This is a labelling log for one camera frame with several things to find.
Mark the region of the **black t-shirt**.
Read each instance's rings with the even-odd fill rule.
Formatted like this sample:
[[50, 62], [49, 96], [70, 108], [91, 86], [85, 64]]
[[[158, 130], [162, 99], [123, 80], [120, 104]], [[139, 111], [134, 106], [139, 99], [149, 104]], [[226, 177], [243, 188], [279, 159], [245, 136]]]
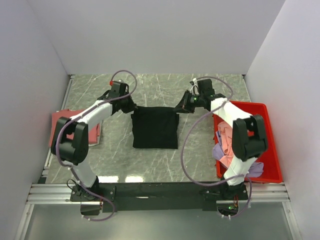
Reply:
[[131, 114], [133, 147], [177, 149], [180, 115], [172, 107], [139, 106]]

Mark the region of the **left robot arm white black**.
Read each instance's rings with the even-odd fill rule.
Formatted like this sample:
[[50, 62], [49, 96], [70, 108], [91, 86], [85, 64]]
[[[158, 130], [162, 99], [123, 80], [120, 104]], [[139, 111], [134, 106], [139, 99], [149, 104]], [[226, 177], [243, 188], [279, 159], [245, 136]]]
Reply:
[[118, 111], [129, 113], [136, 108], [129, 95], [129, 85], [121, 80], [112, 81], [111, 89], [100, 96], [93, 105], [72, 117], [60, 117], [55, 125], [51, 153], [62, 166], [70, 168], [82, 195], [88, 201], [100, 195], [98, 177], [86, 162], [89, 152], [89, 133], [103, 120]]

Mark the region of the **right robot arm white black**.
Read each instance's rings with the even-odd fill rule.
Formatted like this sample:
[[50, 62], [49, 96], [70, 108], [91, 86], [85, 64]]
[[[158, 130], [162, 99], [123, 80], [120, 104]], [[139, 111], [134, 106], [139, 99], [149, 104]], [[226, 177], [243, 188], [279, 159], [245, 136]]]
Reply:
[[232, 128], [232, 161], [224, 173], [223, 180], [208, 183], [207, 187], [218, 186], [222, 198], [230, 200], [237, 194], [238, 185], [242, 184], [251, 165], [268, 149], [268, 138], [264, 118], [245, 112], [231, 103], [231, 97], [216, 93], [213, 76], [200, 76], [191, 80], [197, 92], [186, 90], [175, 107], [179, 113], [193, 113], [195, 108], [204, 108], [208, 112], [193, 125], [195, 128], [204, 118], [215, 114]]

